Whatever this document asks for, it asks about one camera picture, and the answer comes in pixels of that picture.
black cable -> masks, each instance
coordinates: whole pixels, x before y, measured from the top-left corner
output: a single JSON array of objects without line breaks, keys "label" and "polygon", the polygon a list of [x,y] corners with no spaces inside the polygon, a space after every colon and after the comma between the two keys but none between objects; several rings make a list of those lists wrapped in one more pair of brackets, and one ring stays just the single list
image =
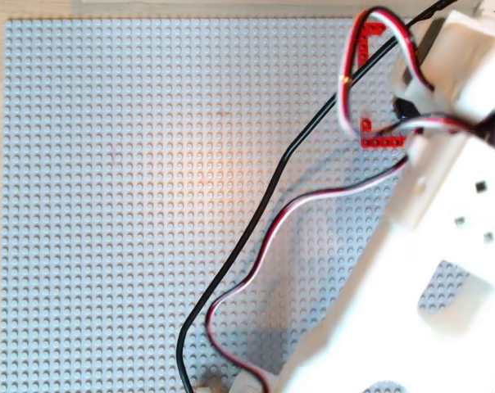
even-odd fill
[{"label": "black cable", "polygon": [[[456,1],[457,0],[437,1],[434,5],[422,11],[418,16],[412,19],[407,24],[408,27],[414,25],[415,23],[421,20],[426,20],[431,18],[435,12],[448,7],[450,4],[453,4]],[[365,74],[367,74],[370,71],[370,69],[380,59],[382,59],[388,52],[390,52],[395,47],[396,44],[397,41],[395,38],[391,38],[388,41],[386,41],[386,43],[383,44],[379,48],[379,50],[375,52],[368,59],[368,61],[353,74],[352,85],[356,84],[359,80],[361,80],[362,77]],[[328,114],[328,112],[334,107],[336,101],[337,101],[337,94],[335,93],[322,106],[322,108],[320,108],[320,110],[316,113],[316,115],[313,116],[313,119],[311,119],[311,121],[306,125],[304,130],[301,131],[300,134],[297,135],[297,137],[288,146],[285,153],[280,158],[280,161],[277,164],[275,172],[273,173],[273,176],[271,176],[270,183],[267,186],[266,192],[264,192],[264,195],[262,196],[262,199],[257,209],[255,210],[255,213],[253,214],[252,218],[249,220],[249,224],[247,224],[247,227],[244,230],[242,236],[238,240],[234,249],[231,251],[231,254],[229,254],[228,259],[224,262],[224,264],[222,265],[216,276],[211,280],[211,283],[206,288],[204,293],[202,293],[200,299],[198,299],[197,304],[193,307],[188,317],[184,321],[184,324],[182,325],[182,328],[180,329],[179,332],[178,341],[176,343],[176,365],[179,370],[180,379],[182,380],[182,384],[184,385],[184,389],[187,393],[194,393],[193,388],[191,387],[191,381],[189,380],[188,372],[184,364],[184,342],[188,334],[189,328],[193,324],[194,320],[196,319],[200,311],[202,311],[204,305],[206,305],[206,302],[211,298],[211,295],[213,294],[215,289],[219,286],[220,282],[224,279],[225,275],[231,269],[231,266],[233,266],[234,261],[238,258],[238,255],[242,251],[243,247],[248,242],[249,237],[252,235],[253,231],[255,230],[255,227],[257,226],[258,222],[262,217],[262,214],[264,213],[264,210],[266,210],[266,207],[270,202],[271,196],[273,195],[273,192],[277,187],[277,184],[280,180],[280,176],[282,176],[282,173],[284,172],[284,169],[289,159],[291,158],[293,153],[297,150],[297,148],[301,145],[301,143],[306,140],[309,134],[322,121],[322,119],[324,119],[324,117]]]}]

gray lego baseplate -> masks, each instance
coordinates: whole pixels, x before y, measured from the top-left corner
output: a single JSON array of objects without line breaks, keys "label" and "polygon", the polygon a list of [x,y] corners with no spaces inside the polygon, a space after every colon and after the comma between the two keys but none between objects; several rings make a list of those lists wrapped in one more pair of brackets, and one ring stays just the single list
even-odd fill
[{"label": "gray lego baseplate", "polygon": [[[350,23],[6,23],[1,392],[182,391],[179,328],[286,146],[334,92]],[[393,59],[353,89],[356,118],[393,119]],[[289,162],[216,294],[247,272],[285,202],[363,179],[401,154],[363,151],[332,111]],[[337,298],[393,185],[293,214],[260,277],[219,309],[216,328],[236,354],[279,372]],[[441,264],[420,306],[444,307],[463,278]],[[185,361],[195,385],[228,386],[238,372],[209,345],[203,315]]]}]

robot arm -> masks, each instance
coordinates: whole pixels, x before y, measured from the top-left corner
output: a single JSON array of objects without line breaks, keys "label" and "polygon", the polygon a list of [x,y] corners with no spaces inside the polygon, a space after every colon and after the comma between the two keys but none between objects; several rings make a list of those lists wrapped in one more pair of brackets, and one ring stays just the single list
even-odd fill
[{"label": "robot arm", "polygon": [[[325,320],[274,379],[276,393],[361,393],[385,380],[410,393],[495,393],[495,2],[475,18],[454,11],[434,22],[416,35],[426,38],[422,70],[435,90],[399,61],[394,92],[419,112],[460,117],[478,136],[410,139],[380,225]],[[442,260],[470,276],[448,309],[425,314],[417,303]],[[240,379],[231,393],[257,391]]]}]

white plastic bracket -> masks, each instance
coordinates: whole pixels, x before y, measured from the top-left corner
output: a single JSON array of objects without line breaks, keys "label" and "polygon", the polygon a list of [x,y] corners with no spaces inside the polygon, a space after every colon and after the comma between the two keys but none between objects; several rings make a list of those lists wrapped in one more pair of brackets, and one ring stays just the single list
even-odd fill
[{"label": "white plastic bracket", "polygon": [[[495,149],[466,133],[410,146],[417,159],[276,392],[361,393],[393,381],[409,393],[495,393]],[[418,300],[442,260],[471,275],[449,308],[425,314]]]}]

wire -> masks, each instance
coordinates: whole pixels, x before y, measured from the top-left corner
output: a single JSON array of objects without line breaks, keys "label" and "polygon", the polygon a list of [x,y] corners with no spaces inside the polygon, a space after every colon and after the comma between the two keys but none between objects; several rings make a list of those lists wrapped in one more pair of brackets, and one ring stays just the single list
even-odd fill
[{"label": "wire", "polygon": [[[408,23],[408,26],[414,25],[415,23],[421,20],[427,20],[431,18],[435,14],[435,12],[448,7],[450,4],[453,4],[456,1],[457,0],[438,0],[435,4],[433,4],[426,10],[422,11],[418,16],[416,16],[413,20],[411,20]],[[373,68],[375,64],[377,64],[377,62],[380,59],[382,59],[387,53],[389,53],[395,47],[396,44],[397,44],[396,39],[390,38],[384,45],[382,45],[382,47],[380,47],[380,49],[377,52],[375,52],[368,59],[368,61],[353,74],[352,84],[356,84],[359,80],[361,80],[362,77],[364,77],[364,75],[367,74],[370,71],[370,69]],[[315,127],[322,121],[322,119],[324,119],[324,117],[334,107],[336,101],[337,101],[337,95],[335,93],[320,108],[320,110],[316,113],[316,115],[313,116],[313,119],[311,119],[311,121],[306,125],[306,127],[300,132],[299,135],[297,135],[297,137],[288,146],[285,153],[280,158],[280,161],[277,164],[275,172],[273,173],[273,176],[271,176],[266,192],[264,192],[264,195],[262,196],[262,199],[257,209],[255,210],[255,213],[253,214],[251,220],[247,224],[247,227],[244,230],[242,236],[239,238],[238,243],[231,251],[231,254],[229,254],[228,259],[224,262],[220,270],[217,272],[216,276],[211,280],[209,286],[202,293],[197,303],[189,313],[188,317],[185,319],[184,323],[182,324],[182,327],[180,328],[179,331],[179,338],[176,343],[175,357],[176,357],[176,365],[179,370],[180,379],[182,380],[182,384],[184,385],[184,389],[187,393],[193,393],[193,387],[191,386],[191,381],[189,380],[188,372],[184,364],[184,343],[186,336],[188,335],[189,328],[193,324],[194,320],[196,319],[200,311],[202,311],[204,305],[206,305],[206,302],[211,298],[211,295],[213,294],[215,289],[224,279],[225,275],[229,272],[234,261],[238,258],[238,255],[240,254],[243,247],[248,242],[248,239],[252,235],[253,231],[255,230],[255,227],[260,221],[262,214],[264,213],[264,210],[266,210],[266,207],[270,202],[273,192],[275,192],[280,176],[284,172],[284,169],[289,159],[291,158],[293,153],[297,150],[297,148],[302,144],[302,142],[306,140],[306,138],[310,135],[313,129],[315,129]]]},{"label": "wire", "polygon": [[[351,91],[351,71],[353,68],[356,46],[361,31],[365,26],[365,22],[370,17],[375,17],[385,23],[392,31],[393,36],[400,43],[402,52],[405,55],[408,69],[415,79],[420,84],[425,86],[430,92],[434,90],[434,86],[423,75],[417,59],[417,46],[413,39],[411,31],[404,22],[392,11],[385,7],[372,7],[369,10],[361,12],[353,22],[350,33],[347,36],[346,50],[343,53],[340,75],[338,77],[338,93],[340,99],[338,101],[338,120],[344,132],[358,138],[359,133],[352,127],[352,121],[349,109],[349,97]],[[418,129],[418,128],[449,128],[467,129],[467,125],[462,121],[446,116],[446,115],[422,115],[410,119],[408,121],[392,124],[384,129],[375,131],[376,134],[383,134],[394,129]]]},{"label": "wire", "polygon": [[377,184],[383,182],[386,178],[393,176],[398,173],[400,169],[407,163],[407,156],[401,158],[395,165],[391,166],[383,170],[382,172],[366,178],[360,182],[354,183],[350,186],[346,187],[337,187],[337,188],[327,188],[323,190],[308,192],[307,194],[303,194],[301,196],[297,196],[292,201],[290,201],[275,217],[273,222],[270,225],[266,235],[264,236],[264,240],[262,241],[261,249],[258,252],[257,259],[255,263],[251,267],[251,270],[247,274],[244,280],[241,283],[237,284],[235,287],[228,290],[226,293],[221,295],[218,299],[216,299],[212,304],[206,315],[206,331],[207,336],[209,337],[210,342],[213,344],[216,350],[224,356],[231,363],[236,366],[248,371],[254,377],[256,377],[262,384],[262,388],[264,393],[270,392],[270,383],[266,380],[265,374],[255,365],[250,364],[247,361],[240,359],[239,357],[233,355],[229,352],[218,340],[214,333],[213,329],[213,317],[215,315],[218,307],[224,303],[231,296],[235,296],[243,291],[255,278],[255,276],[260,272],[262,263],[270,249],[270,245],[275,239],[277,232],[280,227],[284,223],[284,221],[300,206],[305,205],[308,202],[318,201],[320,199],[327,198],[336,198],[336,197],[347,197],[352,194],[356,194],[361,192],[367,188],[376,186]]}]

